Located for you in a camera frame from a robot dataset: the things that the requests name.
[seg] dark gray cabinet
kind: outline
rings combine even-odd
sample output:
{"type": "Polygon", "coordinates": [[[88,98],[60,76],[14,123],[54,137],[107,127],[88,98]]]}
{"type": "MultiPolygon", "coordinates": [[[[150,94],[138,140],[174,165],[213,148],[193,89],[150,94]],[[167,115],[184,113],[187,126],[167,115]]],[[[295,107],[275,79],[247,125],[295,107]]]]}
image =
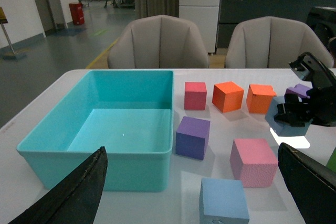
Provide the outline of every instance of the dark gray cabinet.
{"type": "Polygon", "coordinates": [[[245,20],[275,16],[306,23],[314,6],[336,7],[336,0],[220,0],[217,48],[227,48],[236,25],[245,20]]]}

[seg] sign stand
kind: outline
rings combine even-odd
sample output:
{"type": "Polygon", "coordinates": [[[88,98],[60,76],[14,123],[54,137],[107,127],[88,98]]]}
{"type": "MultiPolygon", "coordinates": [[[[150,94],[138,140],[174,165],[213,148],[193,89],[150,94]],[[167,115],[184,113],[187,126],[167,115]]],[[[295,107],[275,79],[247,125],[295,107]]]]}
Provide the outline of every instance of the sign stand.
{"type": "Polygon", "coordinates": [[[21,59],[23,57],[26,56],[25,53],[23,52],[18,52],[18,51],[14,51],[14,48],[13,48],[13,45],[11,43],[11,40],[9,39],[9,36],[8,36],[8,33],[5,29],[5,26],[4,24],[5,23],[8,23],[8,20],[5,16],[5,13],[4,11],[2,10],[2,7],[0,7],[0,24],[1,24],[1,27],[2,27],[2,30],[4,31],[4,34],[6,36],[6,39],[8,41],[8,44],[9,44],[9,47],[11,48],[12,52],[6,52],[4,53],[4,55],[2,56],[3,59],[9,59],[9,60],[18,60],[18,59],[21,59]]]}

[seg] pink cube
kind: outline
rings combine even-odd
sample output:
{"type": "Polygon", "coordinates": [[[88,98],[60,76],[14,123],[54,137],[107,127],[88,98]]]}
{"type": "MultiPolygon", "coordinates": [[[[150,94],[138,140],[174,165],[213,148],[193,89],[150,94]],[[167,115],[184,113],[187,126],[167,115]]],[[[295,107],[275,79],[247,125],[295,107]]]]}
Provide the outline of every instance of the pink cube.
{"type": "Polygon", "coordinates": [[[235,179],[244,187],[269,187],[278,168],[278,160],[263,138],[234,139],[230,164],[235,179]]]}
{"type": "Polygon", "coordinates": [[[205,110],[206,85],[205,82],[184,83],[184,109],[205,110]]]}

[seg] chair backrest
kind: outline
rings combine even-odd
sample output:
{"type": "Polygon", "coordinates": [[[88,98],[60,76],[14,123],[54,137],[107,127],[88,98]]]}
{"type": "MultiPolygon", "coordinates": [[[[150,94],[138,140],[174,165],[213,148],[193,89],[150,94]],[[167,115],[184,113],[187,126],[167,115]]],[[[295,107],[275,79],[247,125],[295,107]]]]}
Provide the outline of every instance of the chair backrest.
{"type": "Polygon", "coordinates": [[[226,68],[288,68],[303,52],[311,52],[327,67],[333,58],[305,23],[262,17],[238,24],[230,40],[226,68]]]}
{"type": "Polygon", "coordinates": [[[191,21],[158,15],[127,25],[111,48],[109,68],[207,68],[208,55],[191,21]]]}

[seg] red trash can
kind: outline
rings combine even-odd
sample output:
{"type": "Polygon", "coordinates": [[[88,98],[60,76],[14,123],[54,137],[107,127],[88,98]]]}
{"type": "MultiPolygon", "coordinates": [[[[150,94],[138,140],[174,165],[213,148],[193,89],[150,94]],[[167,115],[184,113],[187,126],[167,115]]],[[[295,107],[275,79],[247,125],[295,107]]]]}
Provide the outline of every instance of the red trash can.
{"type": "Polygon", "coordinates": [[[72,16],[72,22],[75,26],[84,24],[84,13],[81,3],[70,3],[70,12],[72,16]]]}

